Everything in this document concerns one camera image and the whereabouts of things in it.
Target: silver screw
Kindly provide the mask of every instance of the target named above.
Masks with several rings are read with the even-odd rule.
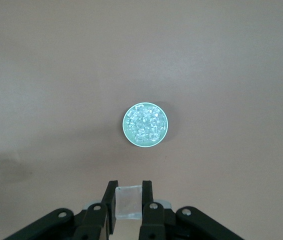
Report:
[[[151,209],[157,209],[157,208],[158,208],[158,205],[153,202],[153,203],[151,203],[151,204],[149,205],[149,207],[150,207]]]
[[[98,211],[98,210],[100,210],[101,208],[102,208],[102,207],[99,206],[99,205],[96,205],[96,206],[93,207],[93,209],[94,209],[95,211]]]
[[[67,215],[67,213],[63,211],[60,214],[58,214],[58,217],[63,218],[63,217],[66,217],[66,215]]]
[[[183,210],[181,211],[181,213],[184,214],[184,215],[186,215],[186,216],[192,215],[192,212],[191,212],[189,209],[187,209],[187,208],[183,209]]]

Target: bowl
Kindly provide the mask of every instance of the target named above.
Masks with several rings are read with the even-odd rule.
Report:
[[[166,136],[168,119],[156,104],[141,102],[128,109],[122,121],[122,129],[132,144],[149,148],[159,144]]]

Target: black metal bracket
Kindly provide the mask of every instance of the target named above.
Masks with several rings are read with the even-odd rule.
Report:
[[[108,183],[99,203],[74,216],[59,208],[19,230],[5,240],[109,240],[114,233],[115,191],[118,181]],[[142,182],[142,224],[139,240],[243,240],[192,206],[176,213],[154,201],[151,181]]]

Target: table surface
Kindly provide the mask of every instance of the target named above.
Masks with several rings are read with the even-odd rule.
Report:
[[[140,102],[167,114],[157,146],[122,131]],[[0,1],[0,239],[110,180],[283,240],[282,0]]]

